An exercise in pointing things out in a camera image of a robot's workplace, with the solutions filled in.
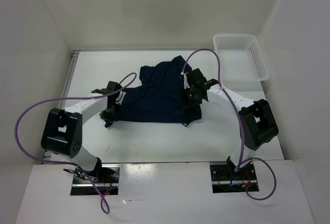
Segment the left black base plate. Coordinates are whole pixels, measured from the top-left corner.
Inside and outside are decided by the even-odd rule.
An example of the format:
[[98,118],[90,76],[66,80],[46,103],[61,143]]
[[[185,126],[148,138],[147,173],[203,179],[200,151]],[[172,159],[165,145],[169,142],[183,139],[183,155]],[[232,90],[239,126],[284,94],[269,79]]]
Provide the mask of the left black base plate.
[[[92,196],[98,195],[92,183],[88,178],[78,169],[64,169],[64,171],[73,174],[73,181],[71,186],[71,196]],[[120,165],[110,165],[103,167],[103,174],[95,178],[89,176],[100,193],[106,196],[118,195],[119,192],[119,175]]]

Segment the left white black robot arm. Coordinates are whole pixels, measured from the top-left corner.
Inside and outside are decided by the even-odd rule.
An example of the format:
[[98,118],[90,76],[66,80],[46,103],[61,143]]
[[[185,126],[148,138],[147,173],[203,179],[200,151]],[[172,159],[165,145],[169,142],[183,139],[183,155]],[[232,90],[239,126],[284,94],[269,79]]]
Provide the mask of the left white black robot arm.
[[82,100],[65,109],[53,108],[49,111],[41,147],[61,155],[81,167],[90,182],[98,182],[106,174],[100,158],[83,147],[83,124],[96,114],[110,127],[118,116],[124,91],[116,82],[109,81],[106,88],[95,89],[89,99]]

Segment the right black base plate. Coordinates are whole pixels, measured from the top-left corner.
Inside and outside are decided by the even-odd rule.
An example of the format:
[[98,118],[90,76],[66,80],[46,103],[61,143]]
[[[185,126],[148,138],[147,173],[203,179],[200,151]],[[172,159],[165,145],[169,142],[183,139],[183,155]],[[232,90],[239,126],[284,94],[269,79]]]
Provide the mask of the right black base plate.
[[240,193],[259,191],[255,167],[249,163],[243,170],[236,173],[226,162],[210,163],[212,193]]

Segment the white perforated plastic basket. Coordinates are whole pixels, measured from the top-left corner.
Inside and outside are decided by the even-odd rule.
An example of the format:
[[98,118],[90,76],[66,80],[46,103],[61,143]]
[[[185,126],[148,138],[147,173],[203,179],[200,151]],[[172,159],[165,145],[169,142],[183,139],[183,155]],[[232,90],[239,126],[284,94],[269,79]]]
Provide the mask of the white perforated plastic basket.
[[221,79],[229,82],[262,82],[270,71],[259,42],[251,34],[218,34],[214,51],[221,63]]

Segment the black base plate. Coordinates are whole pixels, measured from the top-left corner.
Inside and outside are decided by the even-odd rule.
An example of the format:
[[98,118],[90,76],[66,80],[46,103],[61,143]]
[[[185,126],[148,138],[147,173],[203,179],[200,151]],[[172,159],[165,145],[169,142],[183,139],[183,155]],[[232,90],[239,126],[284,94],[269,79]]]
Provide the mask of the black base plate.
[[[64,171],[73,174],[73,181],[71,186],[71,196],[92,196],[98,195],[92,183],[88,178],[78,169],[64,169]],[[100,193],[106,196],[118,195],[119,192],[119,175],[120,165],[110,165],[103,167],[103,174],[95,178],[89,176]]]
[[243,170],[236,173],[226,162],[210,163],[212,193],[240,193],[259,191],[255,167],[249,163]]

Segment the navy blue shorts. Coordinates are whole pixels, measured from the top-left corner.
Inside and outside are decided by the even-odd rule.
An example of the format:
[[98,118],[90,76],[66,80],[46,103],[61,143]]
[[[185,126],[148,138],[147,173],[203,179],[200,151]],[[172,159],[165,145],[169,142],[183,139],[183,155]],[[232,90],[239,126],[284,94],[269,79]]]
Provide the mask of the navy blue shorts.
[[192,71],[185,65],[181,55],[171,61],[155,66],[142,66],[139,79],[141,86],[126,88],[117,121],[181,123],[185,126],[202,118],[200,106],[183,109],[179,90],[182,69]]

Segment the aluminium table edge rail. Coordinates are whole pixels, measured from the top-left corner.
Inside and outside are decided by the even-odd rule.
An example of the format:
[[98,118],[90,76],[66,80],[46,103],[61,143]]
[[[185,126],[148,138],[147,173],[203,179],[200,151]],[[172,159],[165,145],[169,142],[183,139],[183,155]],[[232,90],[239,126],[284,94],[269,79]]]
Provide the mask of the aluminium table edge rail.
[[[63,87],[62,94],[61,94],[62,98],[63,97],[66,98],[68,96],[69,88],[70,88],[70,85],[71,85],[71,81],[72,81],[72,78],[73,78],[74,70],[75,70],[75,67],[76,67],[76,64],[77,64],[77,59],[78,59],[80,51],[81,50],[74,50],[73,53],[72,53],[69,69],[68,69],[68,72],[67,72],[67,76],[66,76],[66,79],[65,79],[65,82],[64,82],[64,87]],[[60,100],[59,103],[58,103],[58,107],[61,108],[64,105],[65,105],[65,100]],[[44,154],[43,154],[43,159],[51,159],[51,153],[48,152],[47,150],[45,150]]]

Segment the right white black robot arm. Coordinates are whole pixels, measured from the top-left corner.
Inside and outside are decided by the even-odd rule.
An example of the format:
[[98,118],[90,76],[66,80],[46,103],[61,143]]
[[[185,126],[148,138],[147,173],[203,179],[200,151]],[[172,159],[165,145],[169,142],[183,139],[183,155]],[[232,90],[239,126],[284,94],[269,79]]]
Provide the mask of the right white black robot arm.
[[244,174],[244,167],[252,161],[255,151],[278,135],[278,126],[269,103],[252,100],[219,84],[216,79],[207,80],[200,69],[181,73],[183,87],[180,97],[184,108],[199,106],[205,100],[231,111],[239,122],[239,147],[228,157],[226,173],[231,179]]

